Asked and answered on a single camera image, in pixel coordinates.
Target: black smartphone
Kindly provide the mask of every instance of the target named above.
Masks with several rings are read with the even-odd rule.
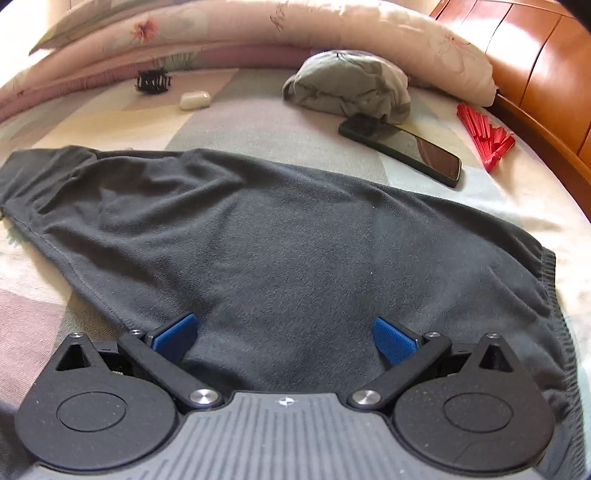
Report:
[[[389,157],[455,187],[462,162],[454,154],[393,125],[357,114],[339,125],[339,134],[363,143]]]

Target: gray gripper base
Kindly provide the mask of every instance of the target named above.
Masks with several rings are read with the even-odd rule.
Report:
[[[81,475],[31,468],[27,480]],[[344,407],[335,394],[237,393],[224,408],[187,416],[178,435],[104,480],[464,480],[413,457],[384,419]],[[529,469],[504,480],[541,480]]]

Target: blue gripper pad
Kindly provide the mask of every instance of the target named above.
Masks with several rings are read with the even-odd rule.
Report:
[[[177,364],[197,340],[199,321],[193,313],[154,336],[151,347],[166,360]]]
[[[372,328],[377,349],[392,363],[399,364],[418,350],[417,341],[378,318]]]

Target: red paper object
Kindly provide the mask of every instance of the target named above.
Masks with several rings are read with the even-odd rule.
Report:
[[[486,115],[465,103],[457,106],[457,115],[474,140],[485,170],[490,173],[501,157],[515,145],[515,138],[503,127],[493,127]]]

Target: mattress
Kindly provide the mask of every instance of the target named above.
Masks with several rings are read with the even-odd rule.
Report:
[[[339,136],[343,118],[284,102],[281,88],[291,74],[254,69],[177,72],[170,91],[159,96],[138,93],[135,82],[127,80],[55,98],[0,125],[0,161],[14,150],[70,144],[100,150],[211,148],[445,198],[512,222],[556,253],[558,300],[576,344],[588,437],[591,225],[561,183],[520,139],[489,175],[456,116],[457,101],[432,90],[411,89],[411,114],[403,128],[462,159],[460,183],[450,189]],[[211,107],[181,111],[181,95],[195,90],[210,93]],[[83,331],[93,340],[115,339],[119,332],[72,292],[8,220],[0,222],[0,230],[0,405],[11,411],[69,332]]]

